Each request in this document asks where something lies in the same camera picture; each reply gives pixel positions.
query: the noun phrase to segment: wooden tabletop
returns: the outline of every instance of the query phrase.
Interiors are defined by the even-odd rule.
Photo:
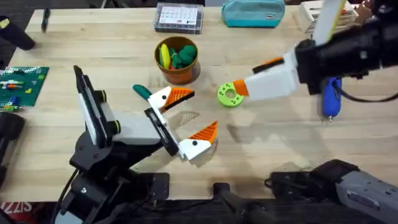
[[[166,113],[181,138],[219,121],[218,143],[194,164],[170,157],[164,149],[133,169],[168,172],[170,198],[208,198],[214,182],[229,182],[243,197],[272,197],[263,181],[275,170],[311,169],[330,159],[358,165],[398,185],[398,101],[353,103],[333,124],[321,122],[319,100],[302,85],[290,97],[250,102],[234,109],[216,99],[220,84],[246,77],[252,67],[283,54],[306,38],[287,7],[276,29],[230,29],[220,8],[205,8],[201,35],[184,35],[198,46],[201,75],[187,85],[195,97]],[[27,33],[37,46],[17,49],[10,66],[48,66],[48,77],[33,108],[20,115],[27,127],[0,199],[56,200],[73,171],[69,159],[84,131],[73,65],[105,90],[114,111],[144,114],[148,103],[132,90],[142,84],[155,92],[168,86],[154,62],[155,46],[180,34],[154,32],[155,9],[52,10],[46,34],[43,11],[35,11]],[[372,72],[364,80],[346,78],[343,88],[359,97],[380,98],[398,90],[397,69]]]

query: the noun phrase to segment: teal pencil case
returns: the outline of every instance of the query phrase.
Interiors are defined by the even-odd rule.
[[[230,0],[221,9],[228,27],[277,27],[284,14],[284,0]]]

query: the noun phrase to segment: green toy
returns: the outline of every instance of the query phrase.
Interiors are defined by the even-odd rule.
[[[217,91],[218,101],[227,107],[236,107],[243,102],[243,96],[236,93],[232,83],[222,84]]]
[[[182,59],[174,48],[170,48],[170,57],[172,58],[172,67],[175,69],[181,69]]]
[[[143,85],[133,85],[132,89],[138,93],[144,100],[148,100],[151,96],[151,92]]]
[[[187,67],[194,61],[197,55],[197,49],[195,46],[186,45],[178,54],[182,59],[182,65]]]

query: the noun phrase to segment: cup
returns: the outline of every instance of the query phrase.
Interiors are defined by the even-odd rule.
[[[176,70],[169,70],[164,68],[159,63],[159,48],[162,44],[166,44],[167,48],[174,48],[177,52],[182,50],[186,45],[195,46],[197,49],[197,56],[195,57],[194,61],[187,67],[176,69]],[[166,80],[174,85],[184,85],[189,84],[195,81],[199,74],[200,74],[200,64],[198,62],[198,47],[192,40],[185,38],[185,37],[169,37],[167,39],[162,40],[155,49],[155,62],[156,65],[161,69],[163,72]]]

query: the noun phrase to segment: orange gripper fingertip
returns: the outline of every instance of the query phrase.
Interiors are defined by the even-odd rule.
[[[248,88],[244,83],[244,80],[235,80],[233,81],[236,93],[242,96],[249,96]]]

